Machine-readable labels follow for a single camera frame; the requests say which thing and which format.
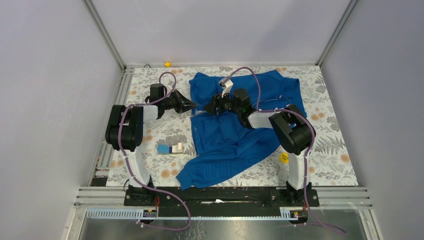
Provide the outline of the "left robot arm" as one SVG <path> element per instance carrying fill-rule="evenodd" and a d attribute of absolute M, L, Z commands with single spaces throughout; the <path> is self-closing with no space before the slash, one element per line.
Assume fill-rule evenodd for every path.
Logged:
<path fill-rule="evenodd" d="M 105 130 L 105 140 L 114 150 L 123 153 L 130 175 L 128 183 L 133 188 L 139 188 L 135 197 L 142 205 L 148 206 L 155 200 L 152 177 L 142 157 L 132 157 L 130 153 L 137 153 L 140 150 L 145 123 L 159 120 L 169 110 L 182 114 L 197 106 L 174 86 L 162 83 L 150 86 L 149 95 L 144 103 L 112 106 Z"/>

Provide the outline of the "blue zip-up jacket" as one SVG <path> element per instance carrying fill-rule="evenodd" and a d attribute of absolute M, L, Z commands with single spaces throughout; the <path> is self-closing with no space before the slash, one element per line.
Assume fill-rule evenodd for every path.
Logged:
<path fill-rule="evenodd" d="M 300 81 L 283 77 L 277 70 L 256 76 L 233 76 L 233 89 L 246 89 L 252 105 L 263 110 L 294 104 L 306 114 Z M 206 188 L 224 182 L 266 159 L 280 147 L 270 128 L 243 127 L 234 113 L 212 116 L 206 112 L 191 118 L 191 132 L 197 156 L 187 162 L 177 180 L 182 190 Z"/>

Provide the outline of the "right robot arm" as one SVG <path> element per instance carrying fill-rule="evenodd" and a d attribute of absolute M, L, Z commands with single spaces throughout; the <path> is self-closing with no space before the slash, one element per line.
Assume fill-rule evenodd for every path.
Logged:
<path fill-rule="evenodd" d="M 286 182 L 287 201 L 293 206 L 299 206 L 307 199 L 307 193 L 312 187 L 305 167 L 316 132 L 295 104 L 274 110 L 255 109 L 247 90 L 238 88 L 232 94 L 224 91 L 214 95 L 203 110 L 213 116 L 224 112 L 236 114 L 241 125 L 248 129 L 272 129 L 290 157 Z"/>

